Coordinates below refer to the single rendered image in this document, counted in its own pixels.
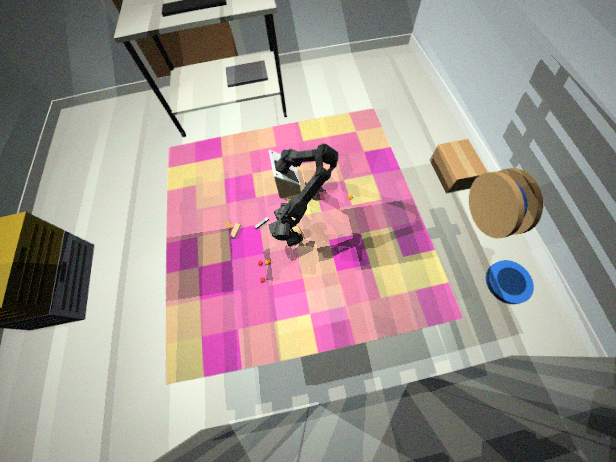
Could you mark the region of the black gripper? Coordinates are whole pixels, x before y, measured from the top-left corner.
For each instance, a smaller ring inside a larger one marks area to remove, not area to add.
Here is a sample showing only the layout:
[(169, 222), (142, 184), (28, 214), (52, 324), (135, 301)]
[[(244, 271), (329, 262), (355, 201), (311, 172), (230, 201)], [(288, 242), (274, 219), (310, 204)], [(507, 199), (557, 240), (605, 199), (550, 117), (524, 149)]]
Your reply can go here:
[[(275, 215), (275, 217), (276, 217), (277, 221), (279, 221), (279, 220), (278, 220), (278, 216), (277, 216), (277, 212), (278, 212), (278, 210), (279, 210), (279, 209), (276, 209), (276, 210), (274, 211), (274, 215)], [(295, 245), (295, 244), (297, 244), (297, 243), (300, 243), (300, 242), (301, 242), (301, 238), (300, 238), (299, 234), (298, 234), (297, 232), (293, 231), (293, 227), (295, 227), (295, 226), (293, 226), (293, 225), (292, 225), (292, 226), (290, 226), (290, 230), (289, 230), (289, 237), (288, 237), (288, 240), (286, 240), (286, 242), (287, 242), (288, 246), (292, 246), (292, 245)], [(292, 231), (292, 233), (291, 233), (291, 231)]]

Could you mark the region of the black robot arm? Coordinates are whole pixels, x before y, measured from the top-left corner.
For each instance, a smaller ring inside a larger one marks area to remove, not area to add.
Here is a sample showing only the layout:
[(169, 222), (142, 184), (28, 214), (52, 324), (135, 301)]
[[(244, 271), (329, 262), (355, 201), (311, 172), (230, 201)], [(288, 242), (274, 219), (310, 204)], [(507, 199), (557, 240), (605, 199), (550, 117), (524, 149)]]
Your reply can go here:
[[(287, 174), (292, 166), (300, 167), (302, 162), (315, 161), (316, 171), (300, 194), (288, 203), (281, 203), (277, 212), (278, 220), (268, 225), (270, 234), (277, 240), (286, 241), (289, 237), (290, 226), (296, 226), (307, 211), (307, 205), (317, 191), (331, 177), (332, 171), (337, 167), (339, 152), (327, 144), (318, 145), (316, 149), (298, 151), (293, 148), (282, 149), (281, 157), (274, 160), (275, 169)], [(323, 162), (330, 164), (327, 170)], [(292, 219), (295, 218), (295, 220)]]

